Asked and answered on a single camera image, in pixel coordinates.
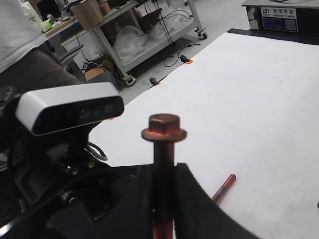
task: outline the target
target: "person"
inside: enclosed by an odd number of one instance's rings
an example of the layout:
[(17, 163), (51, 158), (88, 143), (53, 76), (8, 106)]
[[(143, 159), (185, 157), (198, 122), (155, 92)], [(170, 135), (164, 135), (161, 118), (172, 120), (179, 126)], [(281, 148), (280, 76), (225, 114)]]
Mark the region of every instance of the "person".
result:
[(79, 84), (42, 44), (46, 37), (23, 14), (17, 0), (0, 0), (0, 87), (20, 93)]

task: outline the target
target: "bottle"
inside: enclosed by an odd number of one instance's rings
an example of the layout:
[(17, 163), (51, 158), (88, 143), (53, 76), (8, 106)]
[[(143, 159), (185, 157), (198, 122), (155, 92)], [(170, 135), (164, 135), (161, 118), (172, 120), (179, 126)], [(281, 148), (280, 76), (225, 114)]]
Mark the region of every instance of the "bottle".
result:
[(42, 19), (39, 17), (38, 13), (34, 10), (32, 5), (28, 2), (22, 2), (20, 0), (20, 6), (24, 13), (25, 19), (28, 19), (32, 22), (33, 25), (35, 25), (40, 31), (41, 31), (41, 23)]

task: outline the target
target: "plastic bag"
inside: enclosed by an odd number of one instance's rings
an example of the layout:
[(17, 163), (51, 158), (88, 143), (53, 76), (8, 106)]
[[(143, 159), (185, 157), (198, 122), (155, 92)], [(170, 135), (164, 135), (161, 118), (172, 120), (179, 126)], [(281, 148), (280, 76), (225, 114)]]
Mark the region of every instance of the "plastic bag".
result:
[(134, 26), (124, 26), (116, 35), (114, 50), (125, 63), (131, 61), (144, 50), (148, 37)]
[(163, 9), (160, 21), (155, 25), (151, 32), (151, 37), (155, 39), (168, 38), (168, 34), (186, 27), (191, 19), (189, 14), (179, 8)]

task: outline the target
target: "hex bolt head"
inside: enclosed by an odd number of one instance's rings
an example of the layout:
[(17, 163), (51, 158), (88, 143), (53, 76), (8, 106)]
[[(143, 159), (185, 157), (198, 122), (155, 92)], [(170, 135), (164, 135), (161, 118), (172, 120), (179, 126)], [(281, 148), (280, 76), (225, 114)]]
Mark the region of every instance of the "hex bolt head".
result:
[(142, 131), (142, 138), (147, 141), (179, 142), (186, 138), (187, 133), (181, 129), (180, 119), (176, 115), (158, 114), (149, 119), (149, 127)]

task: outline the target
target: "black table edge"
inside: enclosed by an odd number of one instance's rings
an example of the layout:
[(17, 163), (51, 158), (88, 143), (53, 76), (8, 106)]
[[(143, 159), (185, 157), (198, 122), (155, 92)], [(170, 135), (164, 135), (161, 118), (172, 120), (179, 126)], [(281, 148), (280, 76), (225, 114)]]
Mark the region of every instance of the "black table edge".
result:
[(281, 32), (273, 33), (273, 32), (263, 32), (258, 30), (242, 30), (242, 29), (235, 29), (235, 28), (230, 29), (228, 33), (247, 35), (247, 36), (257, 36), (257, 37), (263, 37), (263, 38), (269, 38), (269, 39), (281, 40), (281, 41), (293, 41), (293, 42), (309, 44), (309, 45), (319, 45), (319, 37), (300, 36), (298, 34), (291, 34), (291, 33), (281, 33)]

